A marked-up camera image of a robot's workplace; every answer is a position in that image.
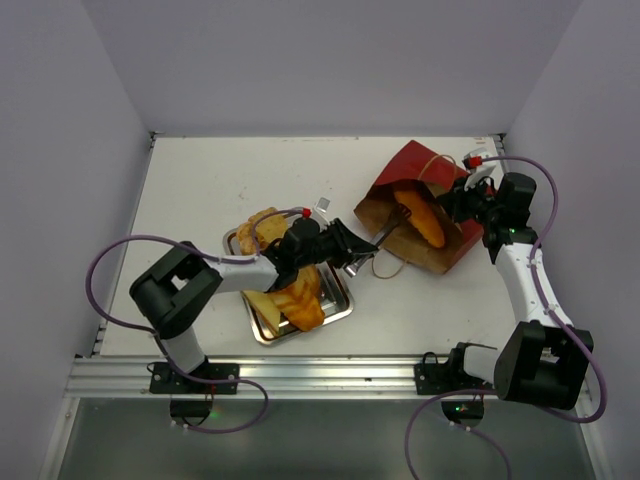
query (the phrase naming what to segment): white wall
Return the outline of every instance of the white wall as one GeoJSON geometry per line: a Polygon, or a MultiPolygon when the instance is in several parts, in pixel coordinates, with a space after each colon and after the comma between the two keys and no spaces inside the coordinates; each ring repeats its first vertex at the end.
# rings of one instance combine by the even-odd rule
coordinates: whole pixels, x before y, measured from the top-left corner
{"type": "Polygon", "coordinates": [[[0,2],[0,64],[0,478],[33,479],[96,331],[84,270],[126,230],[148,137],[79,1],[0,2]]]}
{"type": "Polygon", "coordinates": [[[83,0],[171,134],[505,131],[581,0],[83,0]]]}
{"type": "MultiPolygon", "coordinates": [[[[546,265],[606,372],[599,427],[616,478],[640,476],[639,24],[637,1],[585,0],[507,136],[509,153],[543,161],[558,182],[546,265]]],[[[540,183],[537,225],[551,201],[540,183]]]]}

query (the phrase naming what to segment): bread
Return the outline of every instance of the bread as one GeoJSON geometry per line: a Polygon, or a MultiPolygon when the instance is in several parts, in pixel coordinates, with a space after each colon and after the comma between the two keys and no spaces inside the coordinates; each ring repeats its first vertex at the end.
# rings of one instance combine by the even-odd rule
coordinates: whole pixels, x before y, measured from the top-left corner
{"type": "MultiPolygon", "coordinates": [[[[240,243],[240,251],[244,255],[255,253],[255,244],[251,238],[253,225],[265,215],[275,212],[276,209],[273,207],[258,212],[251,216],[248,222],[238,227],[236,236],[240,243]]],[[[287,221],[282,215],[273,215],[260,222],[256,227],[256,237],[260,248],[266,248],[274,240],[282,238],[287,228],[287,221]]],[[[256,292],[250,295],[252,298],[249,298],[249,301],[267,320],[269,328],[272,331],[275,330],[274,333],[277,333],[277,328],[279,328],[279,319],[276,327],[273,310],[265,305],[264,299],[260,299],[260,295],[267,297],[292,325],[306,332],[324,322],[324,312],[317,297],[319,289],[318,271],[315,266],[309,266],[301,269],[298,272],[298,279],[288,287],[268,294],[256,292]]]]}
{"type": "Polygon", "coordinates": [[[393,183],[393,196],[398,203],[402,203],[411,210],[409,223],[432,247],[442,248],[445,236],[436,214],[422,198],[418,185],[413,180],[400,180],[393,183]]]}

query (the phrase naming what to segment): brown paper bag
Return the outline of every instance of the brown paper bag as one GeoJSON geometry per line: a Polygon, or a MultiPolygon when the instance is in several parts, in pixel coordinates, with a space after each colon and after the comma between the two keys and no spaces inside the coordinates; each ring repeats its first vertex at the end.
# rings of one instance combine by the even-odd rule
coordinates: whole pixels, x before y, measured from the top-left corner
{"type": "Polygon", "coordinates": [[[396,200],[392,184],[399,180],[414,180],[423,199],[436,214],[445,234],[445,245],[434,248],[408,222],[403,222],[384,242],[384,248],[414,265],[427,268],[435,273],[446,273],[469,249],[482,238],[482,227],[473,220],[454,224],[437,204],[436,197],[447,192],[453,180],[466,176],[467,172],[454,167],[444,158],[435,158],[423,172],[423,167],[438,154],[425,146],[410,141],[382,170],[369,192],[354,213],[367,231],[373,236],[387,222],[396,200]]]}

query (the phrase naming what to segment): metal tray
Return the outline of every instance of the metal tray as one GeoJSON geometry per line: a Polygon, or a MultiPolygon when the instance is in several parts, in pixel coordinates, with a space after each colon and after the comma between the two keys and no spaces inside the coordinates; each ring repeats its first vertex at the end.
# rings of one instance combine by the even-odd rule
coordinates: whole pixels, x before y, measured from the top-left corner
{"type": "MultiPolygon", "coordinates": [[[[286,216],[287,221],[291,224],[294,218],[286,216]]],[[[240,245],[236,238],[236,230],[227,232],[223,237],[224,250],[229,255],[239,255],[240,245]]],[[[342,276],[332,266],[327,263],[316,265],[318,274],[320,275],[320,292],[318,293],[318,299],[324,311],[325,318],[324,323],[317,328],[322,328],[325,325],[340,320],[346,317],[353,311],[353,297],[347,288],[342,276]]],[[[256,312],[244,295],[242,297],[244,304],[249,312],[249,321],[251,323],[251,329],[253,330],[253,336],[255,339],[268,346],[278,345],[285,340],[295,338],[301,333],[296,327],[291,325],[284,315],[280,318],[280,332],[278,335],[274,335],[269,327],[266,326],[262,315],[256,312]]]]}

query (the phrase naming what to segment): glass panel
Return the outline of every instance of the glass panel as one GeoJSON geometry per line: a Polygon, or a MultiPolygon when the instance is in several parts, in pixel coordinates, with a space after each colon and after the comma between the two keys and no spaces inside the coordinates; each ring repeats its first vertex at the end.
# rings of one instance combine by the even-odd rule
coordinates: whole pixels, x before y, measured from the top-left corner
{"type": "MultiPolygon", "coordinates": [[[[166,400],[83,400],[60,479],[409,478],[404,430],[419,401],[274,401],[267,417],[231,435],[169,427],[166,400]]],[[[216,399],[205,425],[246,421],[257,401],[216,399]]],[[[422,478],[506,478],[483,440],[448,426],[439,405],[411,437],[422,478]]],[[[480,430],[507,451],[514,478],[594,478],[580,428],[536,408],[486,402],[480,430]]]]}

